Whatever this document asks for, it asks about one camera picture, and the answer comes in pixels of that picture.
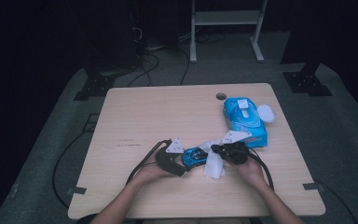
shelf leg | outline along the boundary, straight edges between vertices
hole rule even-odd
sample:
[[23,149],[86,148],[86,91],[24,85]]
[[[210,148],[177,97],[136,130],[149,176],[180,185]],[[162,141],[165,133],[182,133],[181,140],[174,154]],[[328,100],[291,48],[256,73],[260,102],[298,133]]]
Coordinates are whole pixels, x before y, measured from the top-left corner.
[[266,14],[267,1],[268,0],[264,0],[263,5],[261,6],[260,14],[258,15],[258,20],[257,20],[257,26],[255,27],[255,36],[252,36],[250,38],[252,43],[252,48],[254,49],[255,52],[255,57],[257,58],[257,61],[259,63],[264,62],[264,57],[263,54],[261,53],[260,47],[258,47],[257,41],[258,41],[258,37],[260,36],[260,30],[261,30],[261,25],[263,24],[264,15]]
[[197,52],[196,52],[196,5],[195,0],[192,2],[191,6],[191,41],[190,41],[190,62],[197,62]]

wooden table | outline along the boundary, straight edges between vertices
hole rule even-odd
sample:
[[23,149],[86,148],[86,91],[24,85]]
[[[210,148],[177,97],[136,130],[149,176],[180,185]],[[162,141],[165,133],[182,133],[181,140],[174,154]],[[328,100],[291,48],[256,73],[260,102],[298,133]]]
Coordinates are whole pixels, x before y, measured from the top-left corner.
[[[325,211],[278,100],[269,84],[228,84],[112,89],[92,137],[68,215],[100,212],[122,190],[132,169],[159,141],[179,137],[184,148],[222,139],[227,133],[222,92],[270,105],[276,119],[266,125],[268,147],[257,153],[268,166],[277,194],[301,216]],[[226,175],[211,179],[203,166],[182,177],[162,178],[139,192],[128,218],[259,217],[269,214],[255,193],[225,163]]]

white lid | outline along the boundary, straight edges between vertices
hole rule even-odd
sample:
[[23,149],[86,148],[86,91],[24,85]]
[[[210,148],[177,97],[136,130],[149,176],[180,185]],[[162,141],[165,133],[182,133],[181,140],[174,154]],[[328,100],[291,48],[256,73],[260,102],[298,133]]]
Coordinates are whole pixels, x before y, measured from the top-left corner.
[[272,122],[275,120],[275,114],[269,105],[260,105],[257,107],[258,116],[265,122]]

blue box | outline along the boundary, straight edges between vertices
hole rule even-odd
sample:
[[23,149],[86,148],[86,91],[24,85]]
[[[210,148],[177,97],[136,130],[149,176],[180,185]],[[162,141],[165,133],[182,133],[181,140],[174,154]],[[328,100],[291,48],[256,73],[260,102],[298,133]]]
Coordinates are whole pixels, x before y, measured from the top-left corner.
[[242,141],[248,147],[266,147],[268,135],[264,121],[257,113],[255,103],[247,97],[227,98],[224,113],[231,131],[247,132],[251,136]]

gray carpet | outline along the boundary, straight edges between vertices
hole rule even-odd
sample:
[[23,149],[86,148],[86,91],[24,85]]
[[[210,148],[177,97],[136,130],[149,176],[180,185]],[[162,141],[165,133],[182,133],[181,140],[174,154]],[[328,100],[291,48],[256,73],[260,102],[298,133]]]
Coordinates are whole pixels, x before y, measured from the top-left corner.
[[[358,220],[358,104],[346,91],[339,76],[321,65],[317,77],[333,96],[309,97],[292,93],[282,72],[299,71],[303,64],[280,64],[287,33],[261,34],[259,44],[266,58],[257,63],[249,42],[249,34],[226,35],[226,39],[210,45],[197,45],[198,62],[191,64],[183,85],[225,83],[269,83],[297,140],[310,173],[338,194]],[[189,45],[179,49],[188,55]],[[186,70],[186,56],[177,49],[154,53],[159,65],[151,71],[153,86],[179,85]],[[156,64],[145,56],[145,69]],[[119,77],[115,87],[126,87],[143,70]],[[76,223],[67,209],[55,198],[52,174],[62,152],[82,133],[90,113],[99,113],[103,97],[74,101],[87,76],[84,70],[74,74],[28,160],[0,209],[0,223]],[[132,86],[148,86],[146,76]],[[57,166],[57,191],[66,204],[76,186],[92,133],[84,133],[63,155]],[[320,217],[304,217],[307,223],[352,223],[343,203],[330,191],[321,192],[326,213]],[[262,217],[263,223],[272,223]]]

